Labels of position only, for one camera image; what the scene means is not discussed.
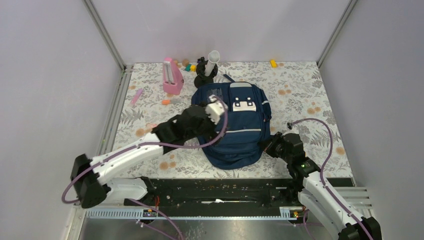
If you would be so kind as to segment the navy blue backpack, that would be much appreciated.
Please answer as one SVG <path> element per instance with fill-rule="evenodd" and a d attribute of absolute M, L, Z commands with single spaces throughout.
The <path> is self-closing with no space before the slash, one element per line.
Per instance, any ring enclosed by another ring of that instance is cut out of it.
<path fill-rule="evenodd" d="M 209 162 L 222 170 L 234 170 L 256 163 L 262 155 L 259 143 L 270 138 L 272 110 L 263 89 L 244 81 L 209 83 L 191 97 L 192 104 L 222 99 L 228 107 L 224 136 L 202 150 Z"/>

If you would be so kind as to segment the white cylinder on stand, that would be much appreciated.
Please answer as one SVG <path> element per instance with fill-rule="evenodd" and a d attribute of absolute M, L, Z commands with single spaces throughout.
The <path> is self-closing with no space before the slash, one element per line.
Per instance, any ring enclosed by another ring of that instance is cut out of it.
<path fill-rule="evenodd" d="M 207 63 L 205 65 L 204 75 L 206 77 L 209 77 L 211 75 L 211 73 L 213 72 L 216 64 L 220 61 L 220 53 L 217 50 L 212 50 L 208 54 L 207 58 L 208 58 L 208 60 L 207 60 Z"/>

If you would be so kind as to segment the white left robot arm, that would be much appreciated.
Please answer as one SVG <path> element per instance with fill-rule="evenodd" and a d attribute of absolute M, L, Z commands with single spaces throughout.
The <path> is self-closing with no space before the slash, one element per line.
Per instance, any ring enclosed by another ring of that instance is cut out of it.
<path fill-rule="evenodd" d="M 84 209 L 106 200 L 125 199 L 136 199 L 148 206 L 155 200 L 154 190 L 142 178 L 117 178 L 117 175 L 176 149 L 209 147 L 224 136 L 228 121 L 228 107 L 222 101 L 191 105 L 119 150 L 92 158 L 83 153 L 74 160 L 70 184 L 63 191 L 61 201 L 79 203 Z"/>

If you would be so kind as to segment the black round stand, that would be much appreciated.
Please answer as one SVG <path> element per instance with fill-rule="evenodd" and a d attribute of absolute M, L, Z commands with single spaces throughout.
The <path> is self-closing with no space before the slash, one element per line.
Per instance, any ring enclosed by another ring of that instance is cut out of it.
<path fill-rule="evenodd" d="M 198 89 L 201 86 L 212 84 L 214 83 L 214 77 L 218 74 L 218 66 L 215 65 L 212 72 L 209 76 L 206 76 L 206 65 L 208 63 L 208 60 L 205 60 L 205 57 L 202 56 L 197 59 L 197 65 L 196 65 L 196 74 L 197 76 L 194 79 L 194 86 Z"/>

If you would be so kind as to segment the pink highlighter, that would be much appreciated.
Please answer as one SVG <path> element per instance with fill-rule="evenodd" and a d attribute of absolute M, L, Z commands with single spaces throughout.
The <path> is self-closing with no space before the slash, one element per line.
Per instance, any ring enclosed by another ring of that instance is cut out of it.
<path fill-rule="evenodd" d="M 132 98 L 132 100 L 130 101 L 130 106 L 133 107 L 138 99 L 140 98 L 140 96 L 143 94 L 144 90 L 142 88 L 138 89 L 136 94 L 134 95 L 134 97 Z"/>

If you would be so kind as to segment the orange yellow highlighter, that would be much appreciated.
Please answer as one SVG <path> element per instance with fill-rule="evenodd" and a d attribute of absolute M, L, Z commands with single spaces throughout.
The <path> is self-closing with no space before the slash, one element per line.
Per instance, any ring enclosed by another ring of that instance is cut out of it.
<path fill-rule="evenodd" d="M 148 123 L 146 126 L 145 126 L 145 129 L 146 130 L 152 130 L 153 128 L 155 128 L 157 126 L 157 124 L 155 124 L 155 123 Z"/>

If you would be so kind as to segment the yellow block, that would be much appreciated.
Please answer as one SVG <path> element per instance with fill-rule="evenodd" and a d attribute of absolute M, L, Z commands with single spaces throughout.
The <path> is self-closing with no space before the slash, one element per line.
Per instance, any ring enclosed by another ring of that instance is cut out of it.
<path fill-rule="evenodd" d="M 269 61 L 269 63 L 270 63 L 270 65 L 271 65 L 272 68 L 277 68 L 278 67 L 278 65 L 277 65 L 277 63 L 276 63 L 276 61 L 274 59 L 271 59 Z"/>

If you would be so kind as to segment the pink rack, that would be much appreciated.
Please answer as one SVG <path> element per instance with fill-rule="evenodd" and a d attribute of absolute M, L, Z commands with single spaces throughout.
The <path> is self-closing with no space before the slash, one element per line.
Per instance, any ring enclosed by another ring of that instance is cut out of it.
<path fill-rule="evenodd" d="M 162 63 L 162 88 L 167 94 L 179 95 L 184 85 L 183 75 L 175 61 L 167 57 Z"/>

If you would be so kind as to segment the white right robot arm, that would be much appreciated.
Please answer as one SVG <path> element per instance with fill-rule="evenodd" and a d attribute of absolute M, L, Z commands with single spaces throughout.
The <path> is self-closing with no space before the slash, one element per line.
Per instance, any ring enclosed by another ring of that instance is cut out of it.
<path fill-rule="evenodd" d="M 292 177 L 287 188 L 287 201 L 293 206 L 305 206 L 334 240 L 382 239 L 378 221 L 358 212 L 321 175 L 321 168 L 306 155 L 299 134 L 277 132 L 258 145 L 269 156 L 286 162 Z"/>

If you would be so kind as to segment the green block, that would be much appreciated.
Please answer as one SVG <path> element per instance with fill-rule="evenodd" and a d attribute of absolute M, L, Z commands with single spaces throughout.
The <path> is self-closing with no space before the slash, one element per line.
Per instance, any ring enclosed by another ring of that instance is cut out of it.
<path fill-rule="evenodd" d="M 191 71 L 191 68 L 192 68 L 192 65 L 191 64 L 187 64 L 186 67 L 185 67 L 185 71 L 190 72 Z"/>

